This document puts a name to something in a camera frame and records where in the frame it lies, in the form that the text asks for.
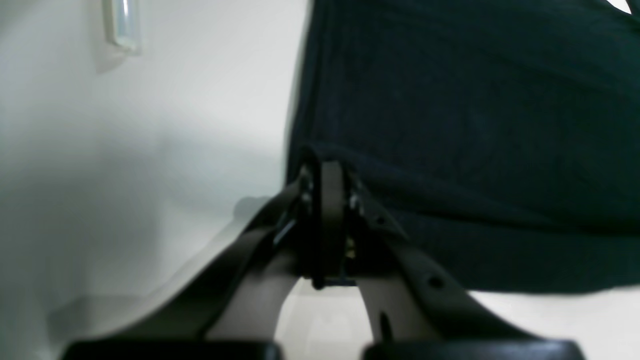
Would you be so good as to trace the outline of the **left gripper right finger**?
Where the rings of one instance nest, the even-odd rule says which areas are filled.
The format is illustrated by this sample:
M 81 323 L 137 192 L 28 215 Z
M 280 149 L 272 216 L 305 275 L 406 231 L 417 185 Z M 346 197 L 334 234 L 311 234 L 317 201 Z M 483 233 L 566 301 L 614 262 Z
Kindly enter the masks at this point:
M 354 174 L 330 163 L 330 274 L 354 278 L 374 344 L 364 360 L 583 360 L 573 341 L 505 321 L 409 243 Z

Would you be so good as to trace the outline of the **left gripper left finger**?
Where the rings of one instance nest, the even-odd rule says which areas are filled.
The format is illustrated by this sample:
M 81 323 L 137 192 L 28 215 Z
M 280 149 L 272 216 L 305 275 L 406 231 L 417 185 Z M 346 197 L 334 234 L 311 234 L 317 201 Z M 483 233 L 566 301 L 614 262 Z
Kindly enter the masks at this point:
M 325 280 L 322 168 L 301 167 L 230 246 L 167 303 L 105 338 L 74 342 L 64 360 L 283 360 L 275 332 L 304 275 Z

